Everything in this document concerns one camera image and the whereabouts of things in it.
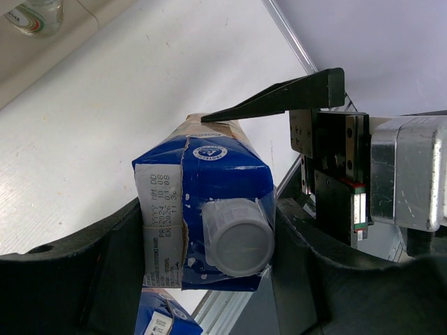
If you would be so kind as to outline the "clear bottle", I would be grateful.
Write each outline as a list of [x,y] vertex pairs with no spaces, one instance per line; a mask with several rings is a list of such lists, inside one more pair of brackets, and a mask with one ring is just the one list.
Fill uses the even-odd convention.
[[62,26],[64,2],[62,0],[24,1],[4,16],[25,35],[51,36]]

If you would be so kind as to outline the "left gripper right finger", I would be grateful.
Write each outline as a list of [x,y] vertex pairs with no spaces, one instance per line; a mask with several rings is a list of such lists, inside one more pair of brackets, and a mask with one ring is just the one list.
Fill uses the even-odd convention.
[[363,253],[312,225],[294,200],[276,210],[272,287],[282,334],[445,334],[446,259]]

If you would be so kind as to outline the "blue carton maroon side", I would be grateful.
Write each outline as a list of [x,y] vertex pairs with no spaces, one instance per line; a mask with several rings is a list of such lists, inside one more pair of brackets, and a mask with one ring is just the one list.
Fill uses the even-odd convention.
[[202,290],[253,276],[274,252],[276,189],[237,121],[190,114],[133,161],[142,212],[145,284]]

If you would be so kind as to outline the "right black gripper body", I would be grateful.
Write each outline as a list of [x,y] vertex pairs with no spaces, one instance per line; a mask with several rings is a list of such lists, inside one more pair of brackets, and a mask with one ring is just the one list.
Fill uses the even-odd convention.
[[369,116],[317,109],[289,113],[291,147],[301,155],[300,187],[315,197],[318,228],[344,244],[367,238]]

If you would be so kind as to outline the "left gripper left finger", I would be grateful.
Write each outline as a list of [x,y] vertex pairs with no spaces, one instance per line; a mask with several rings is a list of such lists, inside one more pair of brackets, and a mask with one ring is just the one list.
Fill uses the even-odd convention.
[[1,333],[132,334],[143,272],[133,200],[67,237],[1,256]]

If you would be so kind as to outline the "blue carton yellow side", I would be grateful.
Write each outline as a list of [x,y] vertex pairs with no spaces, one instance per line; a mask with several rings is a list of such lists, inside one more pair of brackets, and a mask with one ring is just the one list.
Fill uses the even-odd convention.
[[143,286],[134,334],[201,335],[202,327],[164,289]]

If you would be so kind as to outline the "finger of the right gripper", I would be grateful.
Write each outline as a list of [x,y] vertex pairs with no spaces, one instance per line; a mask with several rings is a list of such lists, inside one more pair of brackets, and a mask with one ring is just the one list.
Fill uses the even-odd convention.
[[339,107],[345,101],[345,72],[329,68],[276,83],[234,107],[205,115],[203,123],[250,119],[290,110]]

